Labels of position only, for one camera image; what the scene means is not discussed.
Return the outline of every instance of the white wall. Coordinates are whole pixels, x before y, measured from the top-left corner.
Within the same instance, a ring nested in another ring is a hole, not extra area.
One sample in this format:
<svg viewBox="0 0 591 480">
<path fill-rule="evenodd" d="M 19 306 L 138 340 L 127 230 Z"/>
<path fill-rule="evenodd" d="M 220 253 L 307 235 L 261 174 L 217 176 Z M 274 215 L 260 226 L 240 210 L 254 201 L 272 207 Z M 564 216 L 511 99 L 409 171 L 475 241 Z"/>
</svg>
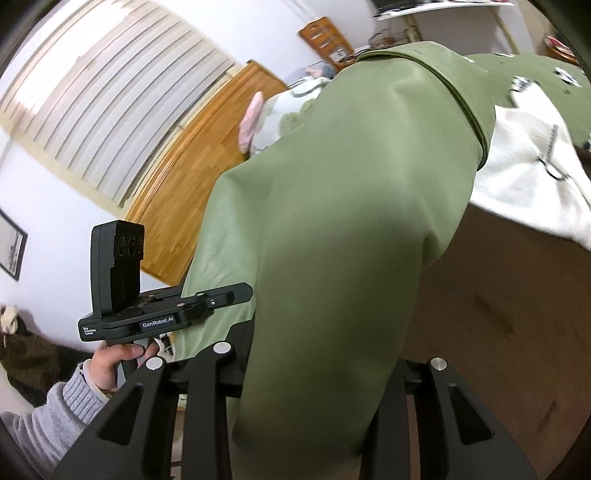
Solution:
<svg viewBox="0 0 591 480">
<path fill-rule="evenodd" d="M 0 413 L 11 411 L 20 415 L 32 409 L 31 404 L 8 382 L 6 370 L 0 364 Z"/>
<path fill-rule="evenodd" d="M 495 7 L 521 53 L 534 51 L 521 10 Z M 416 16 L 425 40 L 433 40 L 461 55 L 512 53 L 488 7 L 464 7 L 424 12 Z"/>
<path fill-rule="evenodd" d="M 535 52 L 538 55 L 544 55 L 546 52 L 545 37 L 554 31 L 552 23 L 527 0 L 517 0 L 517 5 L 519 5 L 527 29 L 530 32 Z"/>
<path fill-rule="evenodd" d="M 43 45 L 43 42 L 58 28 L 69 16 L 73 15 L 88 0 L 62 0 L 40 23 L 38 23 L 29 39 L 18 50 L 8 68 L 0 77 L 0 95 L 6 92 L 10 83 L 16 78 L 21 69 L 27 64 L 29 58 Z"/>
<path fill-rule="evenodd" d="M 298 36 L 313 18 L 280 0 L 156 0 L 241 63 L 253 59 L 280 78 L 320 57 Z"/>
<path fill-rule="evenodd" d="M 367 44 L 376 31 L 391 27 L 402 32 L 402 19 L 378 22 L 370 0 L 305 0 L 319 17 L 329 17 L 353 48 Z M 527 27 L 517 7 L 498 7 L 507 28 L 522 52 L 533 51 Z M 510 53 L 509 44 L 488 8 L 465 7 L 417 14 L 425 40 L 432 40 L 461 53 Z"/>
<path fill-rule="evenodd" d="M 8 135 L 0 130 L 0 153 Z M 0 157 L 0 209 L 27 234 L 19 282 L 0 271 L 0 303 L 14 304 L 35 327 L 62 345 L 93 349 L 78 336 L 92 311 L 90 233 L 115 218 L 12 144 Z M 142 273 L 142 289 L 163 284 Z"/>
</svg>

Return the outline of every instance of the picture frame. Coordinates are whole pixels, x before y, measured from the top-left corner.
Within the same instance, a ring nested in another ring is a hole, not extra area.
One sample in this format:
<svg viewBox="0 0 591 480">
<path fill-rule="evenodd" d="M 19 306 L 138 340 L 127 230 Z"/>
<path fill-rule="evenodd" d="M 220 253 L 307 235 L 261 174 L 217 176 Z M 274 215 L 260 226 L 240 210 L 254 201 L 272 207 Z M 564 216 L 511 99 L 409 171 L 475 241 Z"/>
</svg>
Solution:
<svg viewBox="0 0 591 480">
<path fill-rule="evenodd" d="M 13 279 L 21 276 L 28 235 L 0 210 L 0 267 Z"/>
</svg>

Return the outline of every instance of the white shelf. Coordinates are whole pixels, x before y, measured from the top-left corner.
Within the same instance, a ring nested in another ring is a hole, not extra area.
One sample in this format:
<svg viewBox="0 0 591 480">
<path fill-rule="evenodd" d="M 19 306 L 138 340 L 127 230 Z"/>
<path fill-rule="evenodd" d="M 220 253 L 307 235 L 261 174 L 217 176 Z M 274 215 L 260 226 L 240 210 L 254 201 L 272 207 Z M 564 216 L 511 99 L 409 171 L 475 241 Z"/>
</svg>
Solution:
<svg viewBox="0 0 591 480">
<path fill-rule="evenodd" d="M 446 10 L 449 8 L 459 7 L 514 7 L 509 2 L 435 2 L 432 4 L 424 4 L 415 8 L 407 8 L 405 10 L 384 12 L 376 17 L 376 20 L 390 20 L 391 18 L 404 17 L 406 15 L 415 15 L 421 12 L 431 12 L 434 10 Z"/>
</svg>

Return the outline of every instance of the plush toy ear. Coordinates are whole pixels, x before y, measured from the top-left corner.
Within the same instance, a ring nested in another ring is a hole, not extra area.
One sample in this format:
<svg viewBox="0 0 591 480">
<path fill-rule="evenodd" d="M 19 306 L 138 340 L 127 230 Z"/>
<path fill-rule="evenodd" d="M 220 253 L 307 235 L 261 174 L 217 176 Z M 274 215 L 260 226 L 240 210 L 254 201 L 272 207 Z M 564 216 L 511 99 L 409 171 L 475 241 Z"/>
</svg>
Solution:
<svg viewBox="0 0 591 480">
<path fill-rule="evenodd" d="M 2 333 L 6 335 L 14 335 L 18 328 L 18 308 L 7 306 L 0 317 L 0 327 Z"/>
</svg>

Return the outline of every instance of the silver screw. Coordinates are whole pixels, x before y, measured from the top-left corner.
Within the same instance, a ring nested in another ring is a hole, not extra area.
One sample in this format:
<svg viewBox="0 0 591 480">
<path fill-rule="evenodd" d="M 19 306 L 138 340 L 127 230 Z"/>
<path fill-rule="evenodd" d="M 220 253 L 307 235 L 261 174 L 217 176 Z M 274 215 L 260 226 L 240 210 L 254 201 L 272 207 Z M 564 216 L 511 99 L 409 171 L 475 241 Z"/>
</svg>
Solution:
<svg viewBox="0 0 591 480">
<path fill-rule="evenodd" d="M 218 342 L 213 346 L 213 351 L 218 355 L 224 355 L 230 350 L 232 350 L 232 345 L 230 345 L 228 342 Z"/>
<path fill-rule="evenodd" d="M 431 359 L 431 366 L 435 370 L 441 371 L 441 370 L 445 370 L 447 368 L 447 362 L 443 358 L 437 356 L 437 357 Z"/>
<path fill-rule="evenodd" d="M 159 368 L 162 368 L 163 365 L 164 360 L 162 360 L 159 356 L 153 356 L 152 358 L 148 358 L 148 361 L 146 362 L 146 367 L 148 367 L 150 370 L 157 370 Z"/>
</svg>

